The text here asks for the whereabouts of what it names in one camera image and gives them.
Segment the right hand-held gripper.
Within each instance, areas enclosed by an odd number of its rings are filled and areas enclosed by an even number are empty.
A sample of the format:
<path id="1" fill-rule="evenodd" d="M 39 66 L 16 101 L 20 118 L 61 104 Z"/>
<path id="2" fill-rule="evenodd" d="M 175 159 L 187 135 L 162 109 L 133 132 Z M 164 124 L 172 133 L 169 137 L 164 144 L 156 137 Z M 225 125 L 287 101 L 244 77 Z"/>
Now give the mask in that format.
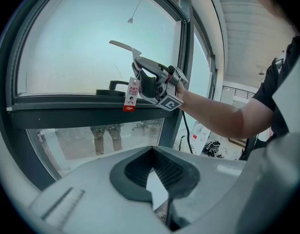
<path id="1" fill-rule="evenodd" d="M 179 82 L 186 85 L 188 80 L 181 69 L 173 65 L 166 67 L 145 57 L 137 57 L 134 61 L 138 68 L 154 75 L 149 77 L 144 71 L 140 71 L 141 95 L 144 100 L 169 112 L 183 104 L 177 97 L 176 86 Z"/>

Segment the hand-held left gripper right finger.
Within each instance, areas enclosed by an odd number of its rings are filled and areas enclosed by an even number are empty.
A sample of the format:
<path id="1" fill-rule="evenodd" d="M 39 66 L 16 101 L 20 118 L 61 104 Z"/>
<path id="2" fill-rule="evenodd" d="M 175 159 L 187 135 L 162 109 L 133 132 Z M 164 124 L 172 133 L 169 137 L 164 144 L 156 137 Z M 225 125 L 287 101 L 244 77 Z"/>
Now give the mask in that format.
<path id="1" fill-rule="evenodd" d="M 153 147 L 152 165 L 169 193 L 165 222 L 154 234 L 239 234 L 246 162 Z"/>

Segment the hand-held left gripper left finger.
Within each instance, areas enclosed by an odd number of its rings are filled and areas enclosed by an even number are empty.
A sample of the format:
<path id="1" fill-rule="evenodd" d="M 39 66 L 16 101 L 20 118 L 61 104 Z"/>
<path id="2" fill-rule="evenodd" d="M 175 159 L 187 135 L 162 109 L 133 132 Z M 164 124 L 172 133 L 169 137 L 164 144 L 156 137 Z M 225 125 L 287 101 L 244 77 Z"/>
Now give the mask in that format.
<path id="1" fill-rule="evenodd" d="M 65 234 L 165 233 L 165 224 L 154 212 L 165 202 L 165 188 L 155 172 L 146 177 L 153 203 L 127 200 L 110 182 L 114 164 L 138 151 L 120 151 L 80 165 L 45 189 L 31 211 Z"/>

